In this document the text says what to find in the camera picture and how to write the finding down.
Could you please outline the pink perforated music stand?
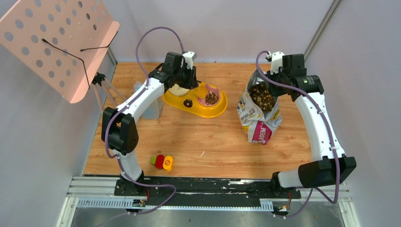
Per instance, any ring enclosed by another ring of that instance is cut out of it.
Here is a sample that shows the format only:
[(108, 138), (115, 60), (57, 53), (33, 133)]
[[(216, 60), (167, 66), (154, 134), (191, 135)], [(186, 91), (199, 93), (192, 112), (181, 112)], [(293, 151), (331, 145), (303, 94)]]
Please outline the pink perforated music stand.
[(101, 0), (19, 0), (0, 20), (0, 43), (74, 104), (119, 27)]

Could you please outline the aluminium frame rail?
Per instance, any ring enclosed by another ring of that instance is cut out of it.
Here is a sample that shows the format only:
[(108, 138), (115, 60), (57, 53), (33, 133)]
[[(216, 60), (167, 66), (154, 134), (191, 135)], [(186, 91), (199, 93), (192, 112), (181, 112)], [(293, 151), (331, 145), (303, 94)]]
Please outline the aluminium frame rail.
[(77, 208), (127, 210), (260, 211), (277, 216), (325, 202), (334, 186), (320, 191), (272, 189), (268, 179), (151, 176), (136, 185), (121, 176), (85, 175), (72, 178), (57, 226), (68, 227)]

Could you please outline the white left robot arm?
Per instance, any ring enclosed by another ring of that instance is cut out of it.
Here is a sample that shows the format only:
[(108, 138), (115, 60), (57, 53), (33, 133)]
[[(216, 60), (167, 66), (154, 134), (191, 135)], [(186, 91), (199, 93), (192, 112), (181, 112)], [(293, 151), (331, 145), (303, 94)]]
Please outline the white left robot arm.
[(146, 186), (135, 151), (139, 142), (137, 121), (174, 85), (185, 89), (198, 87), (193, 64), (196, 57), (196, 52), (168, 52), (164, 62), (148, 74), (139, 90), (116, 108), (108, 107), (103, 112), (101, 138), (106, 153), (117, 159), (121, 176), (128, 180), (126, 188), (133, 195), (142, 194)]

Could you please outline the translucent blue plastic container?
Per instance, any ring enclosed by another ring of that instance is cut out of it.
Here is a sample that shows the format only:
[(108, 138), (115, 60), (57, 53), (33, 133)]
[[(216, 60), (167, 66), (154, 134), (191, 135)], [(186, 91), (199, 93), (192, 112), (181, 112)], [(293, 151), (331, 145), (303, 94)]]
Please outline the translucent blue plastic container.
[(137, 122), (139, 118), (156, 120), (161, 115), (164, 85), (158, 80), (151, 79), (147, 88), (145, 84), (137, 82), (134, 86), (135, 97), (132, 104), (133, 116)]

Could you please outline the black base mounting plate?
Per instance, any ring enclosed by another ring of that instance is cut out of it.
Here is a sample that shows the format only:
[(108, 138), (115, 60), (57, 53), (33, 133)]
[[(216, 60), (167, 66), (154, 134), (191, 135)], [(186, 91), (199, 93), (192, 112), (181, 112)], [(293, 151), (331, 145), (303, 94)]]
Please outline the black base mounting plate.
[(116, 181), (116, 196), (137, 197), (146, 205), (182, 207), (259, 207), (262, 199), (283, 202), (300, 199), (294, 188), (279, 189), (266, 179), (229, 179), (146, 176), (136, 185), (123, 177)]

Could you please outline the cream cat-ear bowl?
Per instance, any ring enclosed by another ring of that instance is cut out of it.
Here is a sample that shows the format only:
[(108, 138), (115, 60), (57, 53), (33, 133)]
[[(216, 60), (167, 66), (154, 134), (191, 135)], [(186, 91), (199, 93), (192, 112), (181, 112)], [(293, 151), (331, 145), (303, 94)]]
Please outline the cream cat-ear bowl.
[(178, 84), (175, 84), (169, 91), (174, 96), (185, 96), (190, 92), (190, 89), (182, 88)]

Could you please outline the yellow double pet bowl tray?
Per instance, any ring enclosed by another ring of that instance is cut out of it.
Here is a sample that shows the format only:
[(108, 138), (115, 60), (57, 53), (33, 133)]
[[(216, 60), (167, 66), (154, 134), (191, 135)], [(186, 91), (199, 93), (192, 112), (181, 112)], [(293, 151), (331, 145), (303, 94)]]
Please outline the yellow double pet bowl tray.
[(228, 106), (228, 98), (223, 90), (220, 89), (220, 101), (214, 106), (203, 106), (195, 98), (192, 89), (185, 96), (174, 96), (170, 91), (166, 91), (163, 94), (163, 100), (170, 106), (189, 112), (191, 114), (204, 117), (204, 118), (214, 118), (220, 116)]

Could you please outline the red yellow green toy block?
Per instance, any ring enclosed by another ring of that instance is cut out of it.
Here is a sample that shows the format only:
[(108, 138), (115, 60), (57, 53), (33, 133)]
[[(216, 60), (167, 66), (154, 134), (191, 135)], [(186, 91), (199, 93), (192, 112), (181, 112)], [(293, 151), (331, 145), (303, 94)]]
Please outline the red yellow green toy block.
[(171, 171), (174, 165), (172, 156), (164, 156), (162, 154), (152, 157), (150, 163), (159, 170)]

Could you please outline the yellow plastic scoop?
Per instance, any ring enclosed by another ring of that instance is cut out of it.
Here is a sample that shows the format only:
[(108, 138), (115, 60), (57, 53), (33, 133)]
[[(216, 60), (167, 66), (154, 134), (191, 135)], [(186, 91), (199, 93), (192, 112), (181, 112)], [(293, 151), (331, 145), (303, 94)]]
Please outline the yellow plastic scoop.
[(195, 98), (199, 102), (202, 102), (208, 94), (208, 90), (204, 86), (201, 86), (201, 85), (199, 85), (195, 89), (192, 89), (192, 92), (194, 93)]

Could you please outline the brown kibble in pink bowl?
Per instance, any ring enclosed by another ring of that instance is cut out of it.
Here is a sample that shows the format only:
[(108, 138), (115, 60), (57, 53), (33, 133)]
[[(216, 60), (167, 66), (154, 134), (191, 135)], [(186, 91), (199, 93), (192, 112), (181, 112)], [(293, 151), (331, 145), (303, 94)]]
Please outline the brown kibble in pink bowl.
[(219, 96), (215, 92), (208, 92), (204, 101), (206, 105), (215, 105), (219, 101)]

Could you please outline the pink cat-ear bowl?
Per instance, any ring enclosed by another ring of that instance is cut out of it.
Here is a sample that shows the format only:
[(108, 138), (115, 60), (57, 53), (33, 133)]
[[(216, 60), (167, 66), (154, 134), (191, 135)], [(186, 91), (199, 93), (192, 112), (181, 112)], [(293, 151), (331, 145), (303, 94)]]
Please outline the pink cat-ear bowl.
[[(215, 86), (212, 86), (212, 85), (209, 85), (209, 84), (199, 84), (199, 85), (201, 85), (201, 86), (204, 86), (207, 90), (208, 90), (208, 92), (215, 92), (218, 96), (219, 96), (219, 101), (220, 101), (220, 88), (218, 88), (218, 87), (215, 87)], [(202, 102), (199, 102), (201, 105), (203, 105), (203, 106), (212, 106), (212, 105), (206, 105), (205, 104), (205, 101), (203, 100)]]

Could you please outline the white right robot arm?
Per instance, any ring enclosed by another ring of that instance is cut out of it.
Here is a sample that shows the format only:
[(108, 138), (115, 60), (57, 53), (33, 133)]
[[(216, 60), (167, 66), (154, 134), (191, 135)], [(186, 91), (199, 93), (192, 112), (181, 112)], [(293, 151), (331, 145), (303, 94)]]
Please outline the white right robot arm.
[(289, 95), (296, 104), (310, 140), (312, 162), (291, 171), (274, 173), (270, 191), (283, 197), (289, 188), (316, 188), (343, 183), (357, 166), (348, 157), (332, 129), (325, 104), (324, 88), (317, 75), (308, 75), (303, 54), (268, 53), (271, 63), (266, 76), (273, 81), (270, 91)]

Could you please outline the pet food bag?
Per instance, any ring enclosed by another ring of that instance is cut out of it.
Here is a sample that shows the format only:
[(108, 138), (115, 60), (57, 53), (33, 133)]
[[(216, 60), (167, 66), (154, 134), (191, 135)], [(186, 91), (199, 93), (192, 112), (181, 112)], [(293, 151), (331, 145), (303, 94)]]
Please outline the pet food bag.
[(268, 143), (282, 122), (278, 98), (264, 76), (255, 70), (237, 104), (241, 126), (250, 143)]

